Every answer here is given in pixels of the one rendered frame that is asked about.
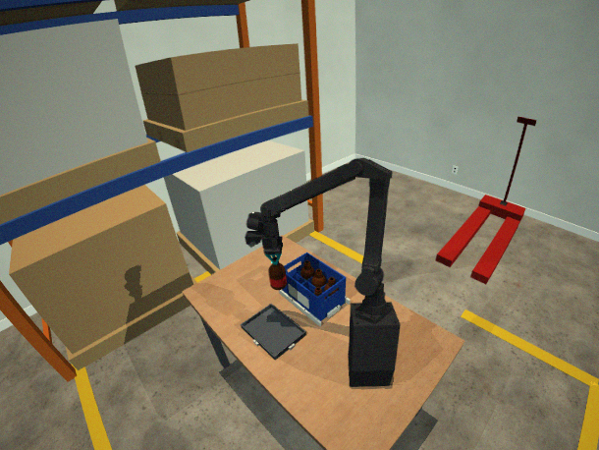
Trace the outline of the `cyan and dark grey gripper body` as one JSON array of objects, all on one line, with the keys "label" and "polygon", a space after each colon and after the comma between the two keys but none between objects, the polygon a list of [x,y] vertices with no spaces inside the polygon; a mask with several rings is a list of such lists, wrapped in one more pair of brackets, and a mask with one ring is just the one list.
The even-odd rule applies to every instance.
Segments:
[{"label": "cyan and dark grey gripper body", "polygon": [[272,249],[264,249],[264,253],[276,254],[276,253],[281,253],[282,252],[282,247],[283,247],[282,240],[283,240],[283,237],[279,236],[280,238],[278,238],[278,236],[279,236],[279,233],[277,235],[275,235],[274,237],[268,237],[268,236],[265,235],[265,237],[271,238]]}]

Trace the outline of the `blue bottle crate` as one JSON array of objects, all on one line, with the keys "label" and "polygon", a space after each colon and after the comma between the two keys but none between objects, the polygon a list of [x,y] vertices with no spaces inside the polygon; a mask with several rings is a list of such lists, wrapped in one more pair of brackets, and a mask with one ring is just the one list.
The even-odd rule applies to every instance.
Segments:
[{"label": "blue bottle crate", "polygon": [[[325,292],[325,285],[321,287],[322,294],[318,297],[313,294],[316,288],[311,283],[313,276],[308,280],[305,280],[300,276],[300,271],[304,267],[304,262],[306,260],[310,262],[310,266],[314,268],[314,271],[316,271],[316,269],[321,269],[322,274],[326,276],[327,283],[330,277],[335,277],[336,279],[336,284],[328,290],[326,290]],[[290,267],[294,266],[300,261],[301,265],[288,272],[288,269]],[[310,253],[304,253],[303,255],[299,256],[298,258],[294,259],[293,261],[289,262],[284,266],[286,269],[287,286],[282,290],[291,298],[293,298],[297,303],[299,303],[302,307],[308,310],[311,314],[313,314],[316,318],[318,318],[320,321],[327,317],[327,313],[330,310],[335,308],[337,305],[342,305],[346,295],[346,280],[344,275],[334,270],[324,262],[320,261]],[[339,290],[336,293],[334,293],[330,297],[327,296],[334,290],[336,290],[338,287]]]}]

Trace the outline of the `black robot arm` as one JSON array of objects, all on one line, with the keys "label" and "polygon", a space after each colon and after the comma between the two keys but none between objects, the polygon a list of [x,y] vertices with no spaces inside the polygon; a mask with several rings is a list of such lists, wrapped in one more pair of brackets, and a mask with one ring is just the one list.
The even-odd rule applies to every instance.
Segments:
[{"label": "black robot arm", "polygon": [[[380,267],[391,170],[370,159],[357,158],[351,160],[348,165],[344,164],[281,196],[270,199],[262,203],[261,212],[248,215],[246,226],[256,231],[246,231],[245,242],[252,248],[262,240],[264,249],[272,249],[271,238],[265,237],[264,234],[274,237],[279,233],[276,218],[281,216],[281,212],[335,189],[349,180],[354,180],[355,177],[368,178],[370,188],[364,257],[361,273],[354,282],[355,288],[365,296],[365,299],[362,300],[362,308],[355,312],[355,316],[377,323],[392,310],[392,306],[387,305],[384,300],[385,292],[382,283],[384,272]],[[377,288],[380,286],[380,289]]]}]

